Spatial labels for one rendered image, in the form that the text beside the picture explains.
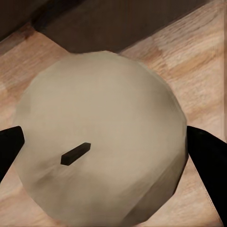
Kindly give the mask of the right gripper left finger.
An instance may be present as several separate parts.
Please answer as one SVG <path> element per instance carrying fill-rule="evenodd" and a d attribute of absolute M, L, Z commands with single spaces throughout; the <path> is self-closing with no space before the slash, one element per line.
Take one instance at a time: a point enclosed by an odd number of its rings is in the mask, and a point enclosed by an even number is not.
<path fill-rule="evenodd" d="M 24 145 L 24 134 L 21 126 L 0 131 L 0 182 Z"/>

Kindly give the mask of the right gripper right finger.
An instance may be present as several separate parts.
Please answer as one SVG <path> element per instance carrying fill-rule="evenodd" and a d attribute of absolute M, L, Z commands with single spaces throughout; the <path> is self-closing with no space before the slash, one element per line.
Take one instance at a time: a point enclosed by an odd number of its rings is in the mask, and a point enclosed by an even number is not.
<path fill-rule="evenodd" d="M 188 152 L 227 227 L 227 143 L 203 129 L 187 126 Z"/>

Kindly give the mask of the pillar candle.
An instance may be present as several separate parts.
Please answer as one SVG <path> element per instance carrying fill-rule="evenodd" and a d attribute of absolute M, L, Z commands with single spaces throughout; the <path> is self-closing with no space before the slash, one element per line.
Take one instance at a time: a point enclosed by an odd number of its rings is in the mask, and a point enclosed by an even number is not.
<path fill-rule="evenodd" d="M 28 195 L 71 227 L 133 227 L 175 194 L 189 159 L 187 118 L 142 61 L 71 54 L 38 73 L 12 127 L 13 164 Z"/>

